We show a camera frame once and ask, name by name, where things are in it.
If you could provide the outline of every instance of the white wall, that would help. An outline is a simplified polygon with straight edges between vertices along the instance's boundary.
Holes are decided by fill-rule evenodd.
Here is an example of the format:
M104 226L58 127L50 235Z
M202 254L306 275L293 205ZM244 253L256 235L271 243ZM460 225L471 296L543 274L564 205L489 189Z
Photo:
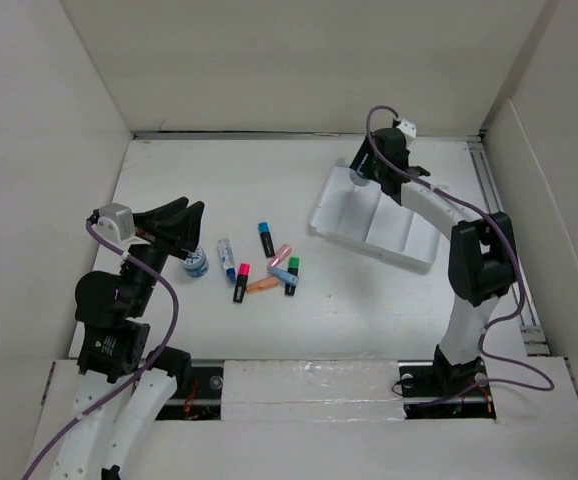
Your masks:
M0 0L0 361L66 353L129 139L58 0Z
M545 0L62 2L132 130L473 135Z
M546 0L534 22L527 38L525 40L524 45L518 52L518 56L514 60L511 68L507 72L507 76L505 81L502 83L500 87L500 91L498 92L498 96L496 100L493 102L493 105L489 109L489 113L487 113L487 117L485 118L484 124L482 126L483 129L487 129L491 126L491 123L496 118L496 115L502 108L502 105L507 101L507 99L513 95L513 93L518 88L518 84L522 79L525 71L527 70L527 65L531 61L533 54L542 39L542 36L547 30L549 26L549 22L551 22L551 17L553 17L556 8L558 7L558 3L560 0Z
M485 141L547 339L578 384L578 1L560 2Z

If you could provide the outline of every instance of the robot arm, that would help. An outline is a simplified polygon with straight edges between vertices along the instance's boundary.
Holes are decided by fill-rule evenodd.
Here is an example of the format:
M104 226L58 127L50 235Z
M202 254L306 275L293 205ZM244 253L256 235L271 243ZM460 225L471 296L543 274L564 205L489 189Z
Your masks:
M94 211L89 221L100 236L115 243L134 236L144 239L146 243L130 246L129 254L160 274L169 255L184 259L197 248L204 204L188 203L183 197L142 214L110 204ZM85 336L73 411L82 418L65 435L51 480L120 479L165 402L188 387L190 355L166 347L142 373L133 395L127 388L92 410L120 385L138 380L149 325L128 319L144 314L155 283L154 276L128 261L118 275L94 271L78 282L76 320L84 324ZM124 400L127 405L118 416Z
M408 146L415 138L411 125L406 120L394 122L391 128L376 131L374 140L400 170L411 177L429 176L424 168L409 166ZM438 397L460 391L482 368L478 350L482 329L516 280L500 239L476 213L388 168L376 158L366 138L350 166L350 178L360 186L378 182L383 193L422 216L450 241L448 276L454 305L447 332L436 347L432 371L423 382L425 391ZM491 217L515 250L509 217L504 213Z

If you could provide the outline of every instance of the white table surface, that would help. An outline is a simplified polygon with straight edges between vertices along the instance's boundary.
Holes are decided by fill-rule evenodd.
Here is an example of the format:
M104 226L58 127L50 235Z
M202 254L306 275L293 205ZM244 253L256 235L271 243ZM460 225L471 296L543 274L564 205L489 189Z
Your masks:
M338 158L350 162L361 141L360 136L303 136L131 142L115 202L134 212L180 196L206 204L201 245L208 254L209 272L192 279L173 258L163 271L181 303L170 345L196 359L431 358L453 302L447 279L448 241L441 238L436 263L420 273L354 253L307 231L331 167ZM418 139L410 158L412 165L430 170L453 193L484 207L465 142ZM247 295L237 305L216 244L230 238L236 262L252 265L250 281L266 276L267 259L257 232L260 221L269 223L276 247L289 243L300 257L300 285L293 298L277 288ZM115 273L118 266L114 254L98 252L96 269ZM508 296L496 312L512 308ZM170 318L170 297L156 287L142 318L152 327L145 352L160 342ZM72 357L78 356L83 334L79 323ZM500 353L524 355L515 322L494 329L488 342Z

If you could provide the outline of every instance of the black marker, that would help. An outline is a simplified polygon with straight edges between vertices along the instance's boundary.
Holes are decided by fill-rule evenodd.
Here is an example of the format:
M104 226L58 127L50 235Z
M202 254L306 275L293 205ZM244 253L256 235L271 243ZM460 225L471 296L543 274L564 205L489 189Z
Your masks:
M250 268L251 266L248 263L240 264L240 269L238 269L238 278L236 279L236 288L233 290L233 301L235 303L242 303L245 298Z
M287 271L292 275L298 276L299 266L300 266L300 259L298 257L290 257L289 268L287 269ZM285 283L285 295L293 297L294 293L296 293L296 286Z
M267 222L260 222L258 224L258 231L260 232L262 248L265 250L265 257L275 257L276 252L273 249L273 242L271 241L271 233L269 233L269 225L267 225Z

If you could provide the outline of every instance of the white plastic tray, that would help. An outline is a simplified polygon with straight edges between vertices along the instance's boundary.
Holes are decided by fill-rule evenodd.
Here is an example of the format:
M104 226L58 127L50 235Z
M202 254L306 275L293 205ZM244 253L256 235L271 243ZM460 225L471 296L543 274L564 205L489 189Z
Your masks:
M423 270L435 262L440 240L438 230L383 194L376 182L355 185L343 160L331 169L309 231L387 263Z

